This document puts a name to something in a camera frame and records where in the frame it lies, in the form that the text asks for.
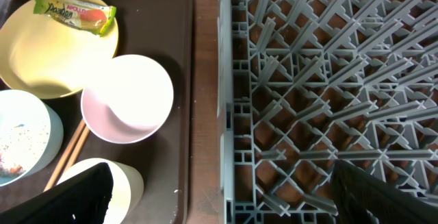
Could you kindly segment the green snack wrapper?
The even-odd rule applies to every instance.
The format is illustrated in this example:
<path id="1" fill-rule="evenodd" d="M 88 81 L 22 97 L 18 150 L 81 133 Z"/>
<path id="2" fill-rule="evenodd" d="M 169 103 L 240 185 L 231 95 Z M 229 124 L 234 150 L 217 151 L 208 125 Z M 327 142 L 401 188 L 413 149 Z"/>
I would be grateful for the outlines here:
<path id="1" fill-rule="evenodd" d="M 34 14 L 51 17 L 53 20 L 74 29 L 103 36 L 114 22 L 116 7 L 97 5 L 81 0 L 34 0 Z"/>

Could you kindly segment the pink bowl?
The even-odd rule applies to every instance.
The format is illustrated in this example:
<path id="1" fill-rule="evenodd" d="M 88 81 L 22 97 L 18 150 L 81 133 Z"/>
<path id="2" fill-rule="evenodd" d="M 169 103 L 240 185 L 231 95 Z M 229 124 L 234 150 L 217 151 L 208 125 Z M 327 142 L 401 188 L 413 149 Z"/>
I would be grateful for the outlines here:
<path id="1" fill-rule="evenodd" d="M 172 110 L 168 71 L 152 58 L 129 54 L 99 65 L 81 94 L 81 113 L 90 131 L 116 144 L 153 135 Z"/>

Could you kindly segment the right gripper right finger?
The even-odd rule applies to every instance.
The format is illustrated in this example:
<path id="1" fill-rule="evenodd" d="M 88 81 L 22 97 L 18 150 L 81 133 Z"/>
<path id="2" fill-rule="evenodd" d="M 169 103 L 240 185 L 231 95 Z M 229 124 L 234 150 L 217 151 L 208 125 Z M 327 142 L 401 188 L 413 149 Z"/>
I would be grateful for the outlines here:
<path id="1" fill-rule="evenodd" d="M 336 160 L 331 177 L 333 201 L 342 223 L 435 224 L 437 208 Z"/>

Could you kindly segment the light blue bowl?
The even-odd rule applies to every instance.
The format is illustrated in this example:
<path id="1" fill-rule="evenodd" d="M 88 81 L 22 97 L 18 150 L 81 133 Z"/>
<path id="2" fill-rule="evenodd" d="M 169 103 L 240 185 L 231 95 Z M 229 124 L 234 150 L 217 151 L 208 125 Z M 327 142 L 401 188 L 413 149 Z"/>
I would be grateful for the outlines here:
<path id="1" fill-rule="evenodd" d="M 42 170 L 62 146 L 58 114 L 23 90 L 1 91 L 1 185 Z"/>

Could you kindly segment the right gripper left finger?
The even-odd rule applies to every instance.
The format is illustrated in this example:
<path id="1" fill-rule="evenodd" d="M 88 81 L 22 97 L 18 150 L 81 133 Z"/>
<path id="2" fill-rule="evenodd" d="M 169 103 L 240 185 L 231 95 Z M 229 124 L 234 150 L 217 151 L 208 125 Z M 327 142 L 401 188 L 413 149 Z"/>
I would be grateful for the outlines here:
<path id="1" fill-rule="evenodd" d="M 100 162 L 1 213 L 1 224 L 102 224 L 112 198 L 110 167 Z"/>

